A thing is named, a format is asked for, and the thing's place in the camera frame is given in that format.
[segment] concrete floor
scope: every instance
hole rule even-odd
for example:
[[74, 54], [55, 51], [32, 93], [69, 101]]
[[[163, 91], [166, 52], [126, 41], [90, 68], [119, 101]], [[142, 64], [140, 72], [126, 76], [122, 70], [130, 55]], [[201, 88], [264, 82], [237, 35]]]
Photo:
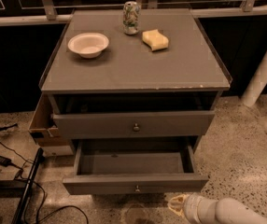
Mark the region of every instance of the concrete floor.
[[[0, 132], [0, 141], [14, 148], [26, 159], [33, 159], [38, 146], [27, 132], [33, 112], [0, 114], [0, 126], [19, 123], [19, 128]], [[0, 155], [17, 165], [23, 160], [0, 146]], [[232, 197], [267, 217], [267, 95], [253, 107], [241, 104], [238, 97], [223, 97], [208, 133], [195, 152], [200, 174], [209, 175], [201, 194], [221, 199]], [[187, 223], [167, 207], [168, 201], [180, 193], [138, 195], [80, 195], [70, 196], [62, 179], [73, 173], [73, 157], [50, 157], [39, 167], [35, 181], [48, 194], [40, 218], [64, 206], [81, 208], [90, 223]], [[0, 179], [12, 179], [14, 167], [2, 168]], [[42, 192], [34, 187], [26, 220], [35, 222], [35, 213]], [[0, 196], [0, 223], [10, 223], [18, 199]], [[44, 223], [86, 223], [75, 208], [64, 209]]]

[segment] aluminum can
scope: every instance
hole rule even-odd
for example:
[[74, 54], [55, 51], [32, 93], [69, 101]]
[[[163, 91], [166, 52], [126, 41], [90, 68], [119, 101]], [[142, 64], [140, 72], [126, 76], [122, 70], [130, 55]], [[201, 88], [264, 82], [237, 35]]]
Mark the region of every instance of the aluminum can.
[[123, 31], [127, 35], [134, 35], [139, 32], [138, 18], [140, 6], [135, 1], [129, 1], [123, 7]]

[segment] sponge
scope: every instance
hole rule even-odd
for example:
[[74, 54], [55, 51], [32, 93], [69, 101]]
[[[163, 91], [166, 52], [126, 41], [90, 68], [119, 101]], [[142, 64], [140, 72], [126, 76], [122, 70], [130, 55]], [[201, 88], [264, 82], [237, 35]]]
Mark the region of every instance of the sponge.
[[143, 32], [142, 39], [151, 47], [152, 51], [167, 49], [169, 46], [169, 39], [162, 35], [157, 29]]

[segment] white robotic arm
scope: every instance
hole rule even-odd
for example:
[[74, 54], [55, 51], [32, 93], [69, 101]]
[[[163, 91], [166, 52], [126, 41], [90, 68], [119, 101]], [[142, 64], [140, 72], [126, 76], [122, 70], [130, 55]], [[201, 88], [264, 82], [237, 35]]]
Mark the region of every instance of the white robotic arm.
[[232, 198], [211, 200], [197, 194], [180, 195], [169, 208], [190, 224], [267, 224], [267, 219]]

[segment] speckled floor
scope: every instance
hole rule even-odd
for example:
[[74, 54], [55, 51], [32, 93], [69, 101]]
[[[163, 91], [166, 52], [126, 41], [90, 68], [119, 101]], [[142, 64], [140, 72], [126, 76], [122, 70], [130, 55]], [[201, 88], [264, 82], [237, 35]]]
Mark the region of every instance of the speckled floor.
[[[0, 126], [19, 123], [19, 128], [0, 132], [0, 141], [26, 159], [33, 159], [37, 150], [27, 132], [32, 115], [33, 112], [0, 114]], [[0, 155], [23, 164], [21, 158], [1, 146]], [[250, 108], [242, 105], [238, 97], [221, 98], [195, 160], [198, 172], [210, 178], [201, 192], [204, 197], [232, 197], [267, 217], [267, 95]], [[187, 223], [167, 207], [168, 201], [180, 193], [70, 196], [62, 179], [73, 173], [73, 161], [73, 157], [50, 157], [39, 167], [35, 181], [48, 194], [40, 218], [61, 206], [75, 205], [95, 224]], [[0, 179], [10, 179], [17, 172], [14, 167], [2, 169]], [[41, 198], [42, 192], [34, 187], [26, 212], [29, 223], [35, 222]], [[17, 198], [0, 197], [0, 223], [11, 222], [17, 203]], [[85, 217], [77, 209], [67, 208], [44, 223], [85, 223]]]

